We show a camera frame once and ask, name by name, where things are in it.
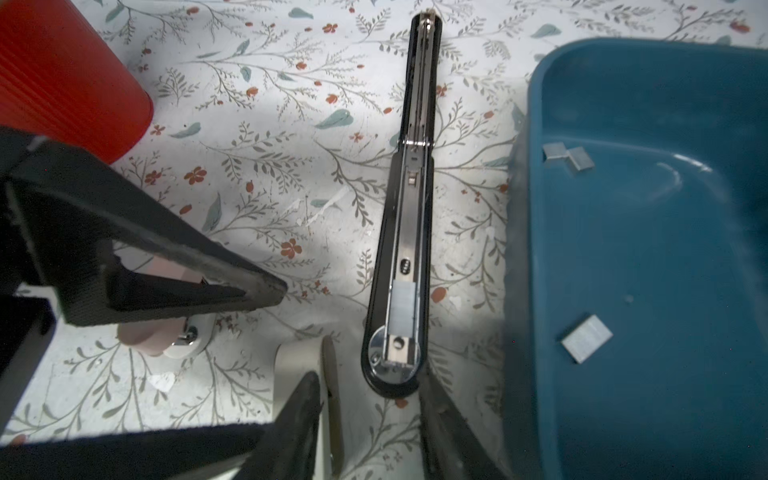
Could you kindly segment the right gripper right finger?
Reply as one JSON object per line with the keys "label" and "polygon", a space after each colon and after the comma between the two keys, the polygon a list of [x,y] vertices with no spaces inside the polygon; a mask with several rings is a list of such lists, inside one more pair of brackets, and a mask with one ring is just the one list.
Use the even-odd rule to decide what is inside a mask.
{"label": "right gripper right finger", "polygon": [[418,382],[424,478],[506,479],[428,367]]}

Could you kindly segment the teal plastic tray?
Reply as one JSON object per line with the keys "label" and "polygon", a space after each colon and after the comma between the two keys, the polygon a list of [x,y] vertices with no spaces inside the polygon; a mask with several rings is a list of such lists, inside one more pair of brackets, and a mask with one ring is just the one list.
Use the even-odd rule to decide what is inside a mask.
{"label": "teal plastic tray", "polygon": [[509,165],[517,479],[767,475],[767,53],[545,56]]}

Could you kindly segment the black stapler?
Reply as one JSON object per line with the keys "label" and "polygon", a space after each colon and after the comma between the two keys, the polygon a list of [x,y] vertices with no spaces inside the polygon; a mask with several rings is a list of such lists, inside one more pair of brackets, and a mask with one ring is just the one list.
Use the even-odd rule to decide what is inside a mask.
{"label": "black stapler", "polygon": [[442,26],[433,10],[411,22],[402,122],[390,163],[364,325],[362,373],[371,389],[388,399],[413,394],[426,363]]}

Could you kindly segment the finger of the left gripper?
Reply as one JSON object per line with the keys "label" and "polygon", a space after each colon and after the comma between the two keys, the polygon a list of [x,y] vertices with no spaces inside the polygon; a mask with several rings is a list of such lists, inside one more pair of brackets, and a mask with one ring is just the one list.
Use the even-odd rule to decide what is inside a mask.
{"label": "finger of the left gripper", "polygon": [[3,479],[167,479],[255,450],[269,426],[247,423],[8,445]]}

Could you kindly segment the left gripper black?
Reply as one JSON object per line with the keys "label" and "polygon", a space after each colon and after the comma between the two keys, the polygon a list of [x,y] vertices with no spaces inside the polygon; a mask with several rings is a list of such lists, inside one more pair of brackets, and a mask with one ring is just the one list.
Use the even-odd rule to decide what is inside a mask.
{"label": "left gripper black", "polygon": [[[1,129],[1,418],[8,420],[53,337],[55,290],[79,327],[252,311],[286,283],[208,239],[87,151]],[[206,284],[147,273],[154,257]]]}

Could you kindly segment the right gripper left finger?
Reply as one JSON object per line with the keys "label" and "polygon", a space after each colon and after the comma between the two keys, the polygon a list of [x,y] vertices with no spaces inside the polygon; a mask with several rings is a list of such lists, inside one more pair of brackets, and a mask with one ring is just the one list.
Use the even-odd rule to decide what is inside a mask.
{"label": "right gripper left finger", "polygon": [[310,371],[234,479],[312,479],[321,411],[319,376]]}

